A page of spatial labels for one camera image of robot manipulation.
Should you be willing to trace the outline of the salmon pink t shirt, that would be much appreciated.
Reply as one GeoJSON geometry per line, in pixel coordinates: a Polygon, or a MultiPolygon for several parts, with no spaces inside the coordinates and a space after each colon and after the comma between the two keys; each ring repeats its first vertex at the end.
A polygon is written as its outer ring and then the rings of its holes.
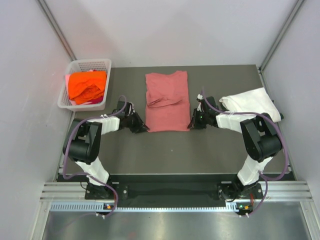
{"type": "Polygon", "coordinates": [[[145,123],[150,133],[188,132],[191,121],[188,73],[148,73],[145,123]]]}

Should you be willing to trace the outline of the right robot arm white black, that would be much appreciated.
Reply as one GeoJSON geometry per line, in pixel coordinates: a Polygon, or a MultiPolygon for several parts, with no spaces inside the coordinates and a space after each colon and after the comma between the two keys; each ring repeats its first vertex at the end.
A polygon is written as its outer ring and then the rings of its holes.
{"type": "Polygon", "coordinates": [[[189,129],[202,130],[209,125],[242,134],[247,157],[227,193],[245,198],[260,177],[266,181],[277,181],[284,176],[285,170],[278,177],[263,174],[266,165],[283,149],[284,141],[269,114],[221,111],[214,97],[204,97],[201,94],[197,96],[197,101],[199,105],[193,110],[189,129]]]}

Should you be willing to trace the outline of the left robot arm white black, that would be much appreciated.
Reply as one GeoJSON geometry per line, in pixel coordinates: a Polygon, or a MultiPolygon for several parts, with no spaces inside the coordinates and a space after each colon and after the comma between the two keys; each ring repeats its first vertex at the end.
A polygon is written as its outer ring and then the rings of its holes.
{"type": "Polygon", "coordinates": [[[63,144],[64,160],[75,162],[88,179],[85,198],[105,200],[115,198],[110,174],[100,159],[102,135],[128,128],[133,134],[144,133],[149,127],[135,111],[131,102],[119,100],[110,115],[90,117],[86,120],[75,118],[63,144]]]}

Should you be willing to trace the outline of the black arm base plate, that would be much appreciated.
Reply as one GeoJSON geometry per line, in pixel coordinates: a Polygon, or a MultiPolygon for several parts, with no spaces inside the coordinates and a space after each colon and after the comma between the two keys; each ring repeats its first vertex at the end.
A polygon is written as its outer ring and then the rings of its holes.
{"type": "Polygon", "coordinates": [[[87,184],[86,200],[118,200],[120,205],[136,201],[139,204],[192,203],[210,204],[216,201],[234,201],[236,199],[257,200],[263,197],[258,183],[244,192],[236,191],[231,183],[207,182],[131,182],[113,183],[113,189],[106,186],[87,184]]]}

